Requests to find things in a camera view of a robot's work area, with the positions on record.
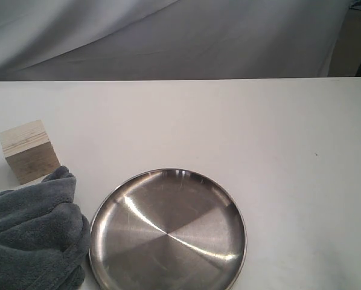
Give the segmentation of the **light wooden cube block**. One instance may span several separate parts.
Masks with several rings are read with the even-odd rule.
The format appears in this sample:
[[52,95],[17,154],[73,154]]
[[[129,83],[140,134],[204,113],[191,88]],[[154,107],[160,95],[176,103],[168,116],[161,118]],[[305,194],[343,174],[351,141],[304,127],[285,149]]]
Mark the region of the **light wooden cube block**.
[[60,167],[41,120],[0,132],[0,142],[5,160],[21,185]]

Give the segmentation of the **round stainless steel plate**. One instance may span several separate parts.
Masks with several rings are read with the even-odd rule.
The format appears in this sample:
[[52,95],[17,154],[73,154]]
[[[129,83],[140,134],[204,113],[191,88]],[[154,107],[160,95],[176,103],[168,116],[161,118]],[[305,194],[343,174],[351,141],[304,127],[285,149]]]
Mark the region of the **round stainless steel plate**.
[[130,178],[91,223],[89,264],[101,289],[231,289],[248,240],[218,183],[185,169]]

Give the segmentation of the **white backdrop cloth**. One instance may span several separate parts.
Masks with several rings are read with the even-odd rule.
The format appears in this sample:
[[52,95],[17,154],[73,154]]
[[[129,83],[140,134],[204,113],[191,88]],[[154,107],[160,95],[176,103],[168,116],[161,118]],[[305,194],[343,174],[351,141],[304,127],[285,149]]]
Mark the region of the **white backdrop cloth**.
[[0,1],[0,81],[325,77],[351,1]]

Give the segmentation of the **grey-blue fleece towel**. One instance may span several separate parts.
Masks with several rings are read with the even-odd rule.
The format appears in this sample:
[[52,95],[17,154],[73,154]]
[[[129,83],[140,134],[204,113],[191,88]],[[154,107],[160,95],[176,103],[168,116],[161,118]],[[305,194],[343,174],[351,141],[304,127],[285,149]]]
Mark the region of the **grey-blue fleece towel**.
[[61,166],[40,183],[0,192],[0,289],[78,289],[90,226]]

